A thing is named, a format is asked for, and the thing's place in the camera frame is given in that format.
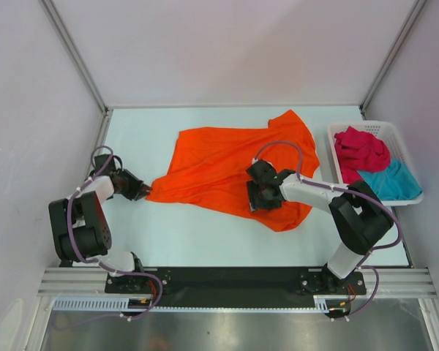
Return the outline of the orange t-shirt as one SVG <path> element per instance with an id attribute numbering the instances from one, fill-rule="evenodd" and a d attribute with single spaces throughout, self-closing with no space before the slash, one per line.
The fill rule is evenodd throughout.
<path id="1" fill-rule="evenodd" d="M 286 202 L 278 209 L 251 211 L 246 170 L 256 155 L 277 171 L 300 169 L 307 177 L 313 177 L 320 166 L 314 137 L 292 110 L 262 129 L 186 129 L 179 133 L 166 175 L 153 182 L 147 198 L 254 219 L 275 232 L 297 228 L 311 212 L 310 206 Z"/>

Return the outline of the red t-shirt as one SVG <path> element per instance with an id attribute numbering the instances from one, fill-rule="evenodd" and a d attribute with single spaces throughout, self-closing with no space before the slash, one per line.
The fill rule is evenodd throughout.
<path id="1" fill-rule="evenodd" d="M 342 180 L 346 184 L 362 179 L 359 170 L 376 173 L 391 163 L 388 147 L 371 133 L 348 127 L 344 132 L 336 133 L 334 138 Z"/>

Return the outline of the white plastic laundry basket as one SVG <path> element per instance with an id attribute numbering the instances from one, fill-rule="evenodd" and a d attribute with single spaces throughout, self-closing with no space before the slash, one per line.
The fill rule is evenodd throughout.
<path id="1" fill-rule="evenodd" d="M 328 126 L 340 183 L 366 181 L 384 205 L 415 205 L 423 191 L 405 144 L 389 122 L 341 122 Z"/>

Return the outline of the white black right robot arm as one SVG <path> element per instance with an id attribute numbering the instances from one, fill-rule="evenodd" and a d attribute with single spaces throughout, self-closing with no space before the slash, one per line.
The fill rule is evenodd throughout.
<path id="1" fill-rule="evenodd" d="M 364 181 L 350 185 L 314 181 L 294 170 L 278 173 L 262 159 L 255 161 L 247 174 L 252 211 L 301 203 L 331 215 L 340 244 L 323 267 L 323 286 L 330 293 L 340 293 L 349 285 L 349 276 L 394 225 L 393 214 Z"/>

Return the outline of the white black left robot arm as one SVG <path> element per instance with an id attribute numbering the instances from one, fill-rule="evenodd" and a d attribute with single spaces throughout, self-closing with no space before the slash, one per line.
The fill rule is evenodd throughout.
<path id="1" fill-rule="evenodd" d="M 125 169 L 119 156 L 100 154 L 93 167 L 73 195 L 48 205 L 54 249 L 61 264 L 98 265 L 111 276 L 122 275 L 121 283 L 139 292 L 146 286 L 147 275 L 135 253 L 113 244 L 102 205 L 115 195 L 139 201 L 151 187 Z"/>

